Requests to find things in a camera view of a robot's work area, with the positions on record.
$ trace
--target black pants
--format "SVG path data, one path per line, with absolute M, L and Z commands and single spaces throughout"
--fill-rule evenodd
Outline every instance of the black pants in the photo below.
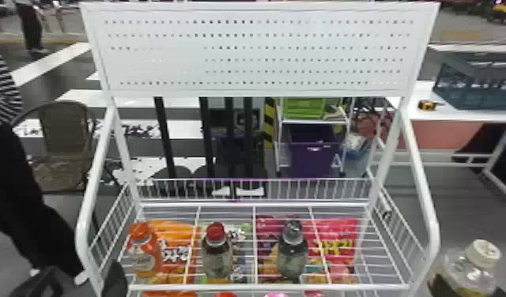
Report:
M 70 276 L 83 270 L 72 228 L 44 204 L 22 144 L 9 125 L 0 126 L 0 231 L 33 267 L 56 265 Z
M 25 35 L 27 49 L 43 48 L 41 34 L 43 28 L 32 6 L 17 3 L 17 12 L 21 18 L 22 32 Z

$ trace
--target red bottle cap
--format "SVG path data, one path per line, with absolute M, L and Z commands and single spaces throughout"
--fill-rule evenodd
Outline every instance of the red bottle cap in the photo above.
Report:
M 221 291 L 219 293 L 216 293 L 214 297 L 237 297 L 235 293 L 232 293 L 230 291 Z
M 225 229 L 220 222 L 214 222 L 207 227 L 207 239 L 211 242 L 220 242 L 224 240 Z
M 130 235 L 133 240 L 144 240 L 151 232 L 148 223 L 137 222 L 130 226 Z

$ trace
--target dark bottle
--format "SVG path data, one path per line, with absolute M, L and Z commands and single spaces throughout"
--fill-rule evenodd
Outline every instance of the dark bottle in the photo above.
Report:
M 278 243 L 277 268 L 279 273 L 289 279 L 295 279 L 304 271 L 307 261 L 307 239 L 303 236 L 303 227 L 297 220 L 289 220 L 282 229 Z
M 227 279 L 232 272 L 232 248 L 224 225 L 214 222 L 202 240 L 203 272 L 210 279 Z

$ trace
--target orange snack bag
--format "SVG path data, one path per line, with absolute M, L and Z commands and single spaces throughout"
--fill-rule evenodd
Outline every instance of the orange snack bag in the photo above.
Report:
M 160 242 L 162 253 L 162 263 L 160 272 L 149 278 L 150 284 L 182 284 L 189 251 L 190 266 L 188 269 L 187 284 L 194 283 L 196 273 L 196 256 L 201 238 L 201 228 L 194 229 L 193 225 L 168 220 L 151 220 L 148 225 L 157 235 Z M 194 246 L 191 249 L 192 236 L 194 236 Z M 195 297 L 193 291 L 145 291 L 147 297 Z

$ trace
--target tape measure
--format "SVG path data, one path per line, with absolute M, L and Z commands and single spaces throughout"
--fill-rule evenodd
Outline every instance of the tape measure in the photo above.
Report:
M 421 101 L 419 101 L 418 107 L 422 111 L 434 111 L 434 110 L 436 110 L 436 107 L 438 105 L 444 105 L 444 104 L 440 103 L 440 102 L 432 102 L 432 101 L 428 101 L 428 100 L 421 100 Z

